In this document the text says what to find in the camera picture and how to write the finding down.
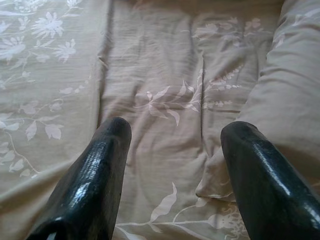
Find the bed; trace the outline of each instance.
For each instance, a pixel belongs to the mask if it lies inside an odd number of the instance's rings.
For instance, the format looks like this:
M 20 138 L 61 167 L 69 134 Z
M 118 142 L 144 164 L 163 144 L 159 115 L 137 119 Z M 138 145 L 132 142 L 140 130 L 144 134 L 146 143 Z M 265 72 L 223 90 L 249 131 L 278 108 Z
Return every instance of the bed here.
M 317 0 L 1 0 L 0 232 L 24 239 L 112 117 L 114 240 L 247 240 L 220 132 L 255 124 L 320 187 Z

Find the shiny black leather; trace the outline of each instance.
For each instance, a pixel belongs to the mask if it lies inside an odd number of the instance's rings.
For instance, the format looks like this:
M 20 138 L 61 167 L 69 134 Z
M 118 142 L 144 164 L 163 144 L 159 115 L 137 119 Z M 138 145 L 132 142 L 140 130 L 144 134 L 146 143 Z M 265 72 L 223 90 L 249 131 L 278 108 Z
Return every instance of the shiny black leather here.
M 320 240 L 319 196 L 255 126 L 229 124 L 221 144 L 251 240 Z
M 130 141 L 124 119 L 105 121 L 56 185 L 27 240 L 110 240 Z

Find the beige comforter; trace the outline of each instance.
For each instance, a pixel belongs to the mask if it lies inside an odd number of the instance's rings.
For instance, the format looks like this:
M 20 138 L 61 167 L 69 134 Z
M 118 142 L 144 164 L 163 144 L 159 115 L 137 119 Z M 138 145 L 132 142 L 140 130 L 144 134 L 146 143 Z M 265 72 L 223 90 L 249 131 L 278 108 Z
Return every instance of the beige comforter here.
M 0 0 L 0 239 L 26 237 L 99 123 L 119 116 L 132 142 L 112 239 L 247 240 L 235 203 L 196 188 L 282 4 Z

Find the pillow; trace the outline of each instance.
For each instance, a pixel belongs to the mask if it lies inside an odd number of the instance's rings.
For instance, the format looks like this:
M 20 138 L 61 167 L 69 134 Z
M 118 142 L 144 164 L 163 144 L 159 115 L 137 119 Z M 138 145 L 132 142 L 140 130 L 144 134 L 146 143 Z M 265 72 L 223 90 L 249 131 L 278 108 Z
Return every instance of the pillow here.
M 319 0 L 284 2 L 266 66 L 237 121 L 258 127 L 312 186 L 320 186 Z M 221 148 L 206 163 L 196 193 L 234 200 Z

